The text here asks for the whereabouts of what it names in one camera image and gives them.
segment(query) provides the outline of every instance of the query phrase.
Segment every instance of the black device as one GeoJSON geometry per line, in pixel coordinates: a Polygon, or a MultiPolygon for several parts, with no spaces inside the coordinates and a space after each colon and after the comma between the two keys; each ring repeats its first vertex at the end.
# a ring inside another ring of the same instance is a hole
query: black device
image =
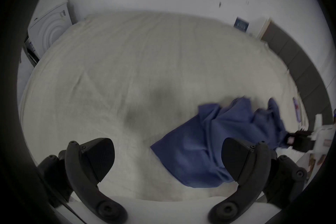
{"type": "MultiPolygon", "coordinates": [[[[221,155],[224,166],[239,186],[235,193],[210,210],[208,219],[211,223],[231,223],[256,201],[262,191],[267,202],[282,209],[303,190],[306,170],[286,155],[277,157],[264,141],[253,144],[226,138],[221,155]]],[[[97,138],[81,145],[71,141],[58,157],[49,155],[38,166],[49,203],[54,207],[65,204],[74,191],[97,217],[107,223],[124,223],[126,210],[97,187],[111,169],[114,159],[114,146],[109,138],[97,138]]]]}

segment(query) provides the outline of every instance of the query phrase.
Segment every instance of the washing machine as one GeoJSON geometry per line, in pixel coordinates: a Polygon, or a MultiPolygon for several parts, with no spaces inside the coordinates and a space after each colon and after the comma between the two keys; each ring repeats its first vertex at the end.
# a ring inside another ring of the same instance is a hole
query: washing machine
{"type": "Polygon", "coordinates": [[[67,0],[39,0],[28,26],[28,36],[38,58],[72,23],[67,0]]]}

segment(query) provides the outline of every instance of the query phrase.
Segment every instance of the white bed sheet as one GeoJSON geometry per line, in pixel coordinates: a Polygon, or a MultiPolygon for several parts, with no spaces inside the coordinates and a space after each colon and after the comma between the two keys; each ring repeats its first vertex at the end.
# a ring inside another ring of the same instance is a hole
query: white bed sheet
{"type": "Polygon", "coordinates": [[[227,197],[235,182],[186,187],[150,146],[193,117],[199,104],[228,105],[241,96],[250,97],[254,109],[267,108],[274,97],[286,129],[298,129],[296,85],[267,44],[212,19],[120,12],[89,17],[53,44],[30,77],[20,120],[37,163],[71,140],[111,138],[115,162],[99,184],[107,196],[227,197]]]}

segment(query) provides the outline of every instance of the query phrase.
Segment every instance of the blue cloth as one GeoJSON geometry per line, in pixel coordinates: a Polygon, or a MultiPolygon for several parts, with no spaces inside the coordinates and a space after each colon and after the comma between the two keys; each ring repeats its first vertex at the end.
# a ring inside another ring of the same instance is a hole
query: blue cloth
{"type": "Polygon", "coordinates": [[[263,140],[275,149],[287,147],[283,142],[286,134],[275,100],[268,101],[267,110],[253,113],[250,99],[243,97],[225,108],[218,104],[199,106],[198,115],[166,134],[151,149],[182,184],[209,188],[233,181],[221,159],[225,138],[252,143],[263,140]]]}

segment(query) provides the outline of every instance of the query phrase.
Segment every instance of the wrinkled fabric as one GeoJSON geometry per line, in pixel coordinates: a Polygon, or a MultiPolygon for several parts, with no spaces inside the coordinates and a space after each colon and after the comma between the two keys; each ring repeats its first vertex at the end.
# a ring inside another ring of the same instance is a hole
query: wrinkled fabric
{"type": "Polygon", "coordinates": [[[198,107],[198,114],[151,146],[164,167],[182,184],[194,188],[218,187],[233,178],[223,165],[221,150],[228,137],[252,143],[265,141],[269,148],[287,147],[287,131],[272,98],[268,109],[252,111],[250,99],[242,97],[221,108],[198,107]]]}

